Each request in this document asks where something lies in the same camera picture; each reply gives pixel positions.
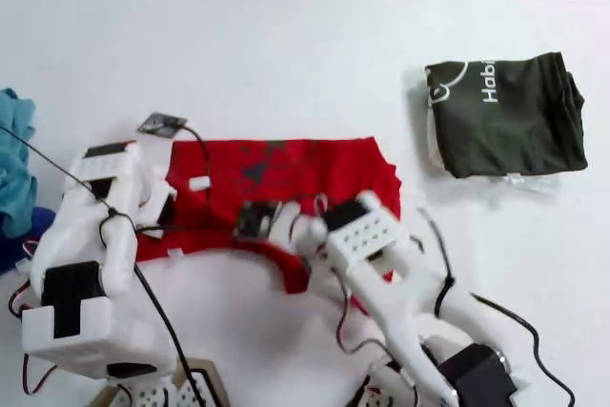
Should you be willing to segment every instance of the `wire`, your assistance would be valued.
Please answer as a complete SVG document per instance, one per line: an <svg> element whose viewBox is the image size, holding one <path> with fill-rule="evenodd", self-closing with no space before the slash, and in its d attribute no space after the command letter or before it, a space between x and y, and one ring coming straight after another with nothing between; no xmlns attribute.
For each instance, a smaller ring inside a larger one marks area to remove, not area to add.
<svg viewBox="0 0 610 407"><path fill-rule="evenodd" d="M57 164L56 162L54 162L52 159L50 159L48 156L46 156L44 153L42 153L40 150L38 150L37 148L35 148L31 143L27 142L26 140L24 140L23 138L21 138L19 135L17 135L16 133L8 130L7 128L5 128L4 126L0 126L0 130L6 132L8 135L10 135L11 137L13 137L15 140L23 143L26 147L28 147L30 150L32 150L33 152L35 152L36 154L38 154L40 157L42 157L44 160L46 160L49 164L51 164L55 169L57 169L58 171L62 172L63 174L69 176L72 180L74 180L76 183L78 183L80 186L82 186L83 188L85 188L86 190L89 190L89 192L93 195L95 195L95 193L93 192L93 190L91 189L90 186L87 186L87 184L82 181L79 180L78 178L76 178L74 175L72 175L70 172L68 172L66 169L64 169L63 167L61 167L59 164ZM110 204L108 202L106 202L104 199L99 199L100 202L102 202L102 204L104 204L106 207L108 207L109 209L111 208Z"/></svg>
<svg viewBox="0 0 610 407"><path fill-rule="evenodd" d="M28 363L30 362L30 355L28 355L27 353L23 354L23 368L21 371L21 386L23 388L23 392L28 395L28 396L33 396L36 393L38 393L42 387L44 386L45 382L47 381L47 378L49 378L49 376L55 372L55 370L57 369L57 366L54 365L52 366L38 381L38 383L36 384L36 386L34 387L33 390L30 391L30 387L28 386Z"/></svg>
<svg viewBox="0 0 610 407"><path fill-rule="evenodd" d="M440 232L440 229L438 228L437 223L423 209L418 209L418 210L427 219L428 224L430 225L433 233L435 234L435 237L437 238L438 248L440 249L440 253L442 254L443 262L445 264L445 269L447 272L447 276L445 277L445 286L443 286L443 289L441 290L440 294L438 295L437 304L435 305L435 314L436 314L437 306L438 306L438 309L440 309L442 299L444 299L444 297L446 296L449 289L451 289L451 286L453 286L453 283L455 283L455 279L453 278L453 275L452 275L451 264L449 262L449 256L447 255L447 251L445 248L445 242L443 240L442 233ZM453 281L453 283L449 287L447 287L447 284L448 284L447 279L450 279ZM540 358L540 335L539 335L538 330L532 324L530 324L528 321L526 321L524 318L517 315L515 312L513 312L505 307L502 307L501 305L498 305L496 302L493 302L490 299L487 299L481 295L476 295L474 293L471 293L471 296L474 299L476 299L478 302L480 302L481 304L486 305L487 307L490 307L491 309L494 309L497 312L500 312L501 314L511 318L512 320L514 320L517 324L522 326L525 330L527 330L532 335L532 337L534 338L534 350L533 350L534 360L538 364L538 367L540 368L540 370L551 381L553 381L563 391L565 391L567 393L567 395L570 397L568 407L573 407L576 404L576 395L574 394L574 392L563 381L561 381L559 378L557 378L555 375L553 375L553 373L551 373L546 368L546 366L544 365L544 363L542 362L542 360Z"/></svg>
<svg viewBox="0 0 610 407"><path fill-rule="evenodd" d="M146 279L146 277L144 276L144 274L142 274L142 271L140 271L140 268L138 267L137 264L133 265L133 271L135 272L135 275L140 280L140 283L142 283L144 290L151 298L152 305L154 306L156 311L161 316L161 319L163 320L165 327L168 328L168 332L170 333L170 336L172 338L173 345L175 346L175 350L178 352L178 358L180 359L180 362L182 363L182 367L185 371L185 375L186 375L187 379L189 380L189 383L191 384L191 388L193 389L194 396L197 398L197 402L199 402L199 405L205 406L206 401L203 400L201 393L199 393L199 389L197 388L197 384L193 378L192 370L189 367L189 362L187 361L186 357L184 356L184 352L182 351L182 345L180 344L180 340L178 339L178 336L176 335L175 330L173 329L173 325L170 322L170 319L165 314L163 307L161 307L161 304L159 303L158 299L156 298L156 295L154 295L151 285L149 284L149 282Z"/></svg>
<svg viewBox="0 0 610 407"><path fill-rule="evenodd" d="M501 305L498 305L496 302L494 302L490 299L487 299L481 295L476 295L474 293L471 293L471 296L474 297L481 304L484 304L487 307L490 307L490 308L496 310L497 312L500 312L501 314L508 316L509 318L514 320L516 323L520 324L527 331L529 331L529 333L534 338L534 359L536 360L536 363L540 367L540 370L551 381L555 382L556 385L558 385L563 391L565 391L568 394L568 396L570 397L570 402L568 403L568 407L573 407L576 404L576 395L574 394L574 392L564 382L562 382L559 378L557 378L551 371L549 371L546 368L546 366L544 365L544 363L542 362L542 360L540 359L540 335L538 333L538 330L532 324L530 324L528 321L526 321L524 318L517 315L515 312L508 310L507 308L502 307Z"/></svg>
<svg viewBox="0 0 610 407"><path fill-rule="evenodd" d="M349 298L349 294L347 292L347 287L345 286L345 282L343 281L343 278L341 278L341 276L338 274L338 272L335 269L332 269L331 272L336 276L336 279L339 282L339 286L341 287L341 292L343 293L343 313L341 314L341 319L339 320L339 322L336 326L336 331L335 331L336 344L339 346L341 351L346 355L353 355L353 354L359 352L360 350L362 350L362 348L364 348L365 346L375 344L377 347L381 348L381 350L383 350L385 352L385 354L391 360L394 360L394 357L392 356L390 351L387 349L387 347L377 338L372 338L372 337L366 338L366 339L362 340L360 343L358 343L354 348L345 347L345 344L343 343L343 337L341 336L341 334L342 334L341 331L343 329L343 325L345 324L345 320L347 319L347 314L350 310L350 298ZM414 396L413 406L417 407L419 405L419 393L417 392L417 386L414 385L410 388L413 390L413 396Z"/></svg>
<svg viewBox="0 0 610 407"><path fill-rule="evenodd" d="M93 190L87 186L87 184L85 184L83 181L79 180L78 178L76 178L74 175L72 175L71 173L69 173L68 171L66 171L64 168L62 168L60 165L56 164L53 160L51 160L48 156L46 156L45 154L41 153L38 149L36 149L35 147L33 147L33 145L31 145L29 142L27 142L26 140L24 140L23 138L21 138L20 136L18 136L17 134L9 131L8 129L4 128L3 126L0 126L0 129L2 129L3 131L7 132L9 135L11 135L12 137L14 137L16 140L18 140L19 142L23 143L26 147L28 147L30 150L32 150L33 152L35 152L36 154L38 154L40 157L42 157L43 159L45 159L47 162L49 162L51 165L53 165L53 167L55 167L58 171L63 172L65 175L69 176L70 178L72 178L74 181L76 181L76 183L78 183L79 185L81 185L83 188L85 188L86 190L88 190L91 194L95 195L95 193L93 192ZM130 223L132 224L133 227L133 231L137 234L137 229L135 227L135 224L133 223L133 220L130 218L130 216L128 214L123 214L121 212L119 212L115 207L113 207L112 205L110 205L105 199L98 197L95 195L95 197L102 203L104 204L106 207L108 207L108 216L106 218L104 218L102 220L102 222L100 223L98 230L99 230L99 235L100 235L100 239L102 241L102 243L104 244L104 246L106 245L106 242L104 241L104 238L102 236L102 227L103 225L110 221L112 218L116 217L116 216L123 216L126 217ZM146 280L146 277L142 274L142 272L140 271L140 268L137 266L137 264L133 264L133 271L135 272L135 275L138 277L138 279L140 280L140 282L142 283L142 286L144 287L144 290L146 291L147 295L149 296L149 298L151 299L152 305L154 306L154 308L156 309L156 311L159 313L159 315L161 316L161 319L163 320L163 323L165 324L165 326L168 329L168 332L170 333L170 336L172 337L172 341L173 344L175 346L176 351L178 352L178 356L180 358L180 362L182 363L182 368L185 372L185 374L187 375L187 380L189 381L189 383L191 384L191 388L193 389L193 394L197 399L197 402L199 403L199 405L201 407L205 407L206 402L203 399L203 397L201 396L201 394L199 393L199 390L197 389L197 385L194 381L193 375L191 374L191 368L189 367L189 363L187 361L187 359L184 356L184 353L182 352L182 346L180 345L180 341L175 333L175 330L173 329L173 326L170 322L170 320L168 319L167 315L165 314L165 311L163 310L163 307L161 306L161 304L159 303L158 299L156 298L156 295L154 294L153 289L151 288L151 285L149 285L148 281ZM11 307L11 303L10 303L10 310L11 313L13 315L15 315L14 310ZM29 357L28 355L26 355L26 357L24 357L24 371L23 371L23 380L24 380L24 391L28 394L29 393L29 389L27 386L27 366L28 366L28 360ZM34 391L32 392L33 394L37 393L37 390L39 390L42 387L42 384L44 383L44 381L47 379L47 377L51 374L52 371L54 371L56 369L56 367L51 368L46 374L45 376L43 376L42 380L39 382L39 384L36 386L36 388L34 388Z"/></svg>
<svg viewBox="0 0 610 407"><path fill-rule="evenodd" d="M22 295L29 287L30 287L30 281L28 280L23 285L21 285L19 288L17 288L17 291L15 291L12 295L10 295L10 298L9 298L9 312L11 315L13 315L15 318L17 318L19 320L21 320L21 315L23 314L23 311L27 310L29 307L27 305L22 305L21 307L19 307L18 310L15 311L13 304L15 303L15 300L17 300L19 298L19 296Z"/></svg>
<svg viewBox="0 0 610 407"><path fill-rule="evenodd" d="M206 142L201 138L195 129L190 128L189 126L176 125L175 127L181 129L182 131L190 132L194 138L197 139L197 142L199 142L199 145L201 146L201 151L203 152L203 158L206 161L205 175L212 180L212 177L210 176L210 150L208 150L208 145ZM206 188L206 206L210 206L210 189L210 186Z"/></svg>
<svg viewBox="0 0 610 407"><path fill-rule="evenodd" d="M133 396L132 396L132 392L130 390L127 389L127 387L125 385L121 385L120 383L118 385L116 385L116 387L121 390L123 393L125 393L125 396L127 396L127 399L130 400L130 407L133 406Z"/></svg>
<svg viewBox="0 0 610 407"><path fill-rule="evenodd" d="M22 304L19 307L19 309L17 311L15 311L13 305L14 305L15 300L17 300L29 287L30 287L30 281L28 280L23 285L21 285L19 288L17 288L17 290L12 295L10 295L10 298L9 298L9 312L11 315L13 315L15 318L17 318L20 321L21 321L21 317L22 317L24 310L28 310L30 307L25 304ZM30 390L30 386L28 384L28 363L29 362L30 362L30 355L28 355L27 353L24 353L23 354L23 364L21 367L21 386L23 388L23 392L26 395L33 396L42 389L42 387L45 385L45 382L47 381L47 378L49 378L49 376L51 376L51 374L55 371L55 369L57 369L57 365L51 366L49 368L49 370L42 376L42 378L40 378L38 383L36 383L36 386L34 387L34 389Z"/></svg>

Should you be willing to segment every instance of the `blue cloth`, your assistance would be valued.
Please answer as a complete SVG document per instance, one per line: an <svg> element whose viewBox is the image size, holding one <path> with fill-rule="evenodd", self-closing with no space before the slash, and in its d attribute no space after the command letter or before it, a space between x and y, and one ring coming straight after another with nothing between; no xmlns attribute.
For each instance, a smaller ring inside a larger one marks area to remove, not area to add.
<svg viewBox="0 0 610 407"><path fill-rule="evenodd" d="M34 103L19 99L6 89L0 91L0 126L30 140ZM31 211L36 199L36 178L28 172L28 148L0 130L0 233L8 238L26 234L31 228Z"/></svg>
<svg viewBox="0 0 610 407"><path fill-rule="evenodd" d="M55 219L53 210L34 207L31 213L31 230L20 237L6 238L0 232L0 275L12 271L15 264L27 256L23 242L27 239L39 240Z"/></svg>

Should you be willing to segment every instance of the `black cable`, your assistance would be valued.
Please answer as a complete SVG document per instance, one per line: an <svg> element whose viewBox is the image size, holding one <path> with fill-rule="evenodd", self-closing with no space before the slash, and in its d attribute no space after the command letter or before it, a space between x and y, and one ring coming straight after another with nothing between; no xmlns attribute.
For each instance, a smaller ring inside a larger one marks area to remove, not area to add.
<svg viewBox="0 0 610 407"><path fill-rule="evenodd" d="M430 229L434 233L435 238L437 239L438 249L440 250L440 254L442 255L443 262L445 263L445 282L442 285L442 289L440 290L440 293L438 294L437 300L435 302L435 317L439 318L440 306L442 305L442 301L445 300L445 296L447 296L449 290L451 290L451 288L456 284L456 278L453 275L453 271L451 269L451 262L449 261L449 255L447 255L447 248L445 247L445 241L440 233L440 228L438 227L438 224L424 209L418 208L417 210L426 219L428 225L430 226Z"/></svg>
<svg viewBox="0 0 610 407"><path fill-rule="evenodd" d="M165 311L163 310L163 307L159 303L159 300L156 298L156 295L154 295L151 285L149 284L149 282L146 279L146 277L144 276L144 274L142 274L142 271L140 271L140 268L138 267L137 264L133 264L133 271L135 272L135 276L137 276L138 279L140 280L140 283L142 283L142 286L144 287L144 291L146 291L147 295L149 295L149 297L151 298L152 305L154 306L156 311L159 313L159 316L161 316L161 319L163 320L163 324L165 324L165 327L168 329L168 332L170 333L170 337L172 338L172 342L173 342L173 345L175 346L175 350L178 352L178 358L180 359L180 363L182 364L182 368L184 369L184 373L187 377L187 380L191 384L191 388L193 389L194 396L197 398L197 402L199 403L199 405L201 407L205 407L206 401L201 396L201 393L199 393L199 389L197 388L197 383L195 382L195 380L193 378L192 370L189 367L189 362L187 361L186 357L184 356L184 352L182 351L182 345L180 344L180 340L178 339L178 336L176 335L175 330L173 329L173 325L170 322L170 319L165 314Z"/></svg>
<svg viewBox="0 0 610 407"><path fill-rule="evenodd" d="M127 399L130 400L130 407L133 407L133 396L132 396L132 393L130 392L130 390L128 390L125 385L121 385L120 383L118 385L116 385L116 387L119 390L121 390L123 393L125 393L125 396L127 396Z"/></svg>
<svg viewBox="0 0 610 407"><path fill-rule="evenodd" d="M113 207L108 202L106 202L106 200L104 200L103 198L95 195L93 190L89 186L87 186L87 184L85 184L83 181L79 180L74 175L72 175L71 173L66 171L60 165L56 164L54 161L52 161L50 158L48 158L45 154L41 153L38 149L33 147L33 145L31 145L29 142L27 142L26 140L24 140L23 138L18 136L16 133L13 133L13 132L9 131L8 129L4 128L3 126L0 126L0 129L2 131L4 131L4 132L7 132L10 136L12 136L16 140L18 140L19 142L24 144L26 147L28 147L30 150L32 150L33 152L38 154L40 157L45 159L53 167L55 167L55 169L57 169L58 171L63 172L64 174L66 174L67 176L72 178L74 181L76 181L76 183L78 183L83 188L88 190L91 194L93 194L102 204L104 204L106 207L108 207L108 210L109 210L108 211L108 216L102 220L102 222L100 223L100 225L98 227L99 234L100 234L100 237L101 237L101 241L102 241L102 243L104 245L106 245L106 242L104 241L104 238L102 236L102 227L103 227L103 225L106 222L110 221L115 216L123 216L123 217L126 217L127 219L129 219L130 223L132 224L133 231L135 233L137 233L137 230L135 228L135 224L133 223L133 220L127 214L123 214L123 213L119 212L115 207ZM184 353L182 352L182 346L180 345L180 341L178 340L178 337L177 337L177 335L176 335L176 333L175 333L175 331L173 329L173 326L172 326L170 320L168 319L167 315L165 314L165 311L163 310L163 307L161 306L161 304L159 303L158 299L156 298L156 295L154 294L153 289L151 288L151 286L149 285L148 281L146 280L146 277L142 274L142 272L140 271L140 268L135 263L133 264L133 271L135 272L135 275L138 277L138 279L142 283L142 287L144 287L144 290L146 291L147 295L151 299L152 305L154 306L156 311L161 316L161 319L163 320L163 323L167 327L168 332L170 333L170 336L172 337L173 345L175 346L175 349L178 352L178 357L179 357L180 362L182 364L182 368L183 368L185 374L187 375L187 380L191 384L191 388L193 389L193 394L196 397L197 402L199 403L199 405L201 407L205 407L206 402L203 399L203 397L201 396L201 394L199 393L199 390L197 389L197 385L196 385L196 383L194 381L193 375L191 374L191 368L189 367L189 362L187 361L187 359L184 356Z"/></svg>
<svg viewBox="0 0 610 407"><path fill-rule="evenodd" d="M427 219L428 224L430 224L430 227L431 227L433 233L435 234L435 237L437 238L438 247L440 249L440 253L442 254L443 262L445 264L445 269L447 272L447 276L445 277L445 285L443 286L443 289L441 290L440 294L438 295L437 303L435 304L435 313L436 313L437 308L440 311L440 305L442 303L442 300L444 299L444 297L447 295L448 291L451 289L451 287L455 283L455 279L452 275L451 264L449 262L449 256L447 255L447 251L445 248L445 242L443 240L442 233L440 232L440 229L438 228L437 223L423 209L419 209L419 211ZM481 295L476 295L474 293L471 293L471 296L474 299L476 299L478 302L480 302L481 304L486 305L487 307L490 307L491 309L494 309L497 312L500 312L501 314L511 318L512 320L514 320L517 324L522 326L526 331L528 331L532 335L532 337L534 338L534 352L533 352L534 360L538 364L538 367L551 381L553 381L556 385L558 385L563 391L565 391L567 393L567 395L570 397L568 407L574 407L574 405L576 404L576 395L574 394L574 392L563 381L561 381L559 378L557 378L555 375L553 375L553 373L551 373L551 371L549 371L546 368L546 366L544 366L544 363L542 362L542 360L540 358L540 335L539 335L538 330L532 324L530 324L528 321L526 321L524 318L517 315L515 312L513 312L505 307L502 307L501 305L498 305L496 302L493 302L492 300L489 300Z"/></svg>
<svg viewBox="0 0 610 407"><path fill-rule="evenodd" d="M534 338L534 359L536 360L538 367L540 367L540 370L551 381L555 382L556 385L558 385L563 391L565 391L568 394L568 396L570 397L570 402L568 403L568 407L573 407L576 404L576 395L574 394L574 392L564 382L562 382L559 378L557 378L551 371L549 371L546 368L546 366L544 365L544 363L542 362L542 360L540 359L540 335L538 333L538 330L532 324L530 324L528 321L526 321L524 318L517 315L515 312L508 310L507 308L502 307L501 305L498 305L496 302L494 302L490 299L487 299L481 295L476 295L474 293L471 293L471 296L474 297L481 304L484 304L487 307L494 309L497 312L500 312L501 314L503 314L505 316L508 316L509 318L514 320L516 323L520 324L524 329L529 331L529 333Z"/></svg>
<svg viewBox="0 0 610 407"><path fill-rule="evenodd" d="M76 183L78 183L80 186L82 186L83 188L85 188L86 190L88 190L91 194L93 194L96 198L97 196L95 195L95 193L93 192L93 190L91 189L91 187L87 186L87 184L82 181L79 180L78 178L76 178L74 175L72 175L70 172L68 172L66 169L64 169L63 167L61 167L59 164L57 164L56 162L54 162L52 159L50 159L48 156L46 156L44 153L40 152L37 148L33 147L32 144L28 143L26 140L24 140L23 138L21 138L19 135L17 135L16 133L8 130L7 128L5 128L4 126L0 126L0 129L4 132L6 132L8 135L10 135L11 137L13 137L15 140L18 140L19 142L23 143L26 147L28 147L30 150L32 150L33 152L35 152L36 154L38 154L40 157L42 157L44 160L46 160L49 164L51 164L55 169L57 169L58 171L64 173L65 175L69 176L72 180L74 180ZM106 202L104 199L99 199L99 201L104 204L106 207L108 207L109 209L111 208L111 205Z"/></svg>
<svg viewBox="0 0 610 407"><path fill-rule="evenodd" d="M417 386L413 386L413 407L419 406L419 391L417 390Z"/></svg>
<svg viewBox="0 0 610 407"><path fill-rule="evenodd" d="M347 287L345 286L345 282L343 281L343 278L341 278L341 276L338 274L338 272L335 269L332 269L331 272L336 276L336 279L339 282L339 286L341 287L341 292L343 293L343 313L341 314L341 319L339 320L339 322L336 326L336 331L335 331L336 344L346 355L353 355L353 354L359 352L360 350L362 350L362 348L365 347L366 345L375 344L376 346L381 348L381 350L383 350L385 352L385 354L391 360L394 360L394 357L392 356L390 351L387 349L387 347L380 340L378 340L376 338L366 338L366 339L362 340L360 343L358 343L354 348L351 348L351 349L345 347L345 345L343 344L343 337L341 336L341 331L343 329L343 324L345 324L345 320L347 318L347 314L350 309L350 298L349 298L349 295L347 292ZM413 390L413 396L414 396L413 406L417 407L419 405L419 392L417 391L417 386L414 385L411 387L411 389Z"/></svg>
<svg viewBox="0 0 610 407"><path fill-rule="evenodd" d="M182 131L186 131L186 132L190 132L194 138L197 139L197 142L199 142L199 145L201 146L201 151L203 152L203 158L206 162L206 167L205 167L205 176L208 176L210 178L210 180L212 181L212 176L210 175L210 150L208 150L208 145L206 144L206 142L201 138L201 136L197 133L197 131L193 128L190 128L189 126L175 126L178 129L181 129ZM206 188L206 205L209 206L210 205L210 189L211 187L209 186L208 188Z"/></svg>

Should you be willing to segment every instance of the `black plastic part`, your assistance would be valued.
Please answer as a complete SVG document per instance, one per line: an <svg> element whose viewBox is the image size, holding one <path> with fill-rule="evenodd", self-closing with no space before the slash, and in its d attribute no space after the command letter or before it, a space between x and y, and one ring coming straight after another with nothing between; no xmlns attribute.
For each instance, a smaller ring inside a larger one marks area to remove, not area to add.
<svg viewBox="0 0 610 407"><path fill-rule="evenodd" d="M152 374L156 372L156 367L139 362L115 362L106 366L106 372L112 378L130 378L132 376Z"/></svg>
<svg viewBox="0 0 610 407"><path fill-rule="evenodd" d="M113 180L114 178L101 178L99 180L92 180L89 182L91 191L97 200L106 199L106 197L108 197Z"/></svg>
<svg viewBox="0 0 610 407"><path fill-rule="evenodd" d="M51 267L45 273L42 305L54 309L55 338L80 334L80 303L104 295L96 261Z"/></svg>
<svg viewBox="0 0 610 407"><path fill-rule="evenodd" d="M262 231L261 225L265 217L273 221L277 208L277 202L246 202L239 211L235 236L239 238L265 238L269 230Z"/></svg>
<svg viewBox="0 0 610 407"><path fill-rule="evenodd" d="M129 142L109 143L98 147L91 147L87 150L84 157L104 156L106 154L122 153L127 148Z"/></svg>
<svg viewBox="0 0 610 407"><path fill-rule="evenodd" d="M350 224L352 221L356 221L368 212L364 205L357 200L347 200L327 210L322 218L326 223L328 231L331 233Z"/></svg>
<svg viewBox="0 0 610 407"><path fill-rule="evenodd" d="M157 224L160 226L165 226L168 224L172 224L175 221L175 206L173 205L173 197L168 195L168 198L163 205L163 210L161 211L161 215L157 220Z"/></svg>
<svg viewBox="0 0 610 407"><path fill-rule="evenodd" d="M496 352L473 343L438 366L459 394L461 407L514 407L517 390Z"/></svg>

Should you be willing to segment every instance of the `white table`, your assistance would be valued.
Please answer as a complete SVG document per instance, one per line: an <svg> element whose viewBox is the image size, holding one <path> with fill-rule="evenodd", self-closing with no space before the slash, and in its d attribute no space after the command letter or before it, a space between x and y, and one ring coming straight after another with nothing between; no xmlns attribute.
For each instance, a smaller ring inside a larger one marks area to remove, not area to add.
<svg viewBox="0 0 610 407"><path fill-rule="evenodd" d="M0 87L36 102L33 142L65 165L77 149L129 138L153 110L188 117L207 138L374 135L397 164L407 223L427 234L413 211L426 205L459 280L535 323L543 359L579 405L607 405L610 2L0 0L0 11ZM589 168L563 176L556 199L511 194L492 207L431 173L424 65L545 51L563 51L586 98ZM56 208L63 177L36 157L31 168L39 203ZM336 305L282 294L271 265L216 253L143 270L187 353L215 361L234 406L339 406L361 382L373 353L344 356ZM18 283L2 276L0 297ZM528 405L566 405L536 370L530 337L490 316L521 344ZM23 396L19 324L6 309L0 319L3 404L92 398L99 382L65 373L40 397ZM362 317L350 319L348 338L371 332ZM34 374L45 367L32 365Z"/></svg>

